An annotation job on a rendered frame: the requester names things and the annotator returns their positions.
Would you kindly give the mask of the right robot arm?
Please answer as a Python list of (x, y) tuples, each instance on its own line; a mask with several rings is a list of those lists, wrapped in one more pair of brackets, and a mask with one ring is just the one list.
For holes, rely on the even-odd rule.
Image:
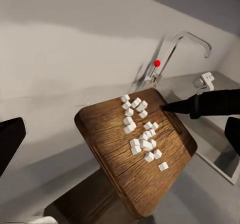
[(163, 106), (167, 112), (189, 114), (192, 120), (201, 116), (240, 115), (240, 89), (215, 90), (211, 71), (197, 77), (192, 83), (200, 88), (188, 100)]

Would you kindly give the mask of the cutting board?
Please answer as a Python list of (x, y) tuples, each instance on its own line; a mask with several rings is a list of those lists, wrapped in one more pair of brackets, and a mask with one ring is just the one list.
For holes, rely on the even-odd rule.
[[(198, 145), (175, 112), (164, 111), (169, 104), (156, 88), (147, 88), (128, 95), (130, 104), (137, 98), (148, 105), (142, 118), (137, 107), (131, 116), (136, 128), (126, 133), (124, 120), (128, 117), (122, 97), (117, 97), (82, 108), (74, 123), (89, 146), (115, 192), (129, 214), (136, 220), (149, 217), (178, 176), (198, 150)], [(133, 154), (130, 141), (140, 139), (148, 122), (157, 123), (155, 135), (147, 141), (156, 141), (149, 152), (159, 150), (158, 159), (146, 160), (147, 150)], [(159, 165), (168, 168), (161, 171)]]

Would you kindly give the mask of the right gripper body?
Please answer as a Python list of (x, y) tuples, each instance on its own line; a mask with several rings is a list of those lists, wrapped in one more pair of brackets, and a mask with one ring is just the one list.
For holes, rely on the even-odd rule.
[(212, 90), (191, 96), (188, 101), (192, 120), (201, 116), (230, 116), (227, 101), (228, 90)]

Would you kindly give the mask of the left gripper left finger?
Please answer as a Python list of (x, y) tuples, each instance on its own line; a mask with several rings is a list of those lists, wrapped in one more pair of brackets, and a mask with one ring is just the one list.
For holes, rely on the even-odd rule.
[(0, 177), (26, 136), (22, 117), (0, 122)]

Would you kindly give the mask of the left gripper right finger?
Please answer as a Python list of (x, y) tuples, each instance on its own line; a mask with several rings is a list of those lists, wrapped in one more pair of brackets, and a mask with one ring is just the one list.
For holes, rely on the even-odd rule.
[(240, 118), (230, 116), (224, 134), (240, 156)]

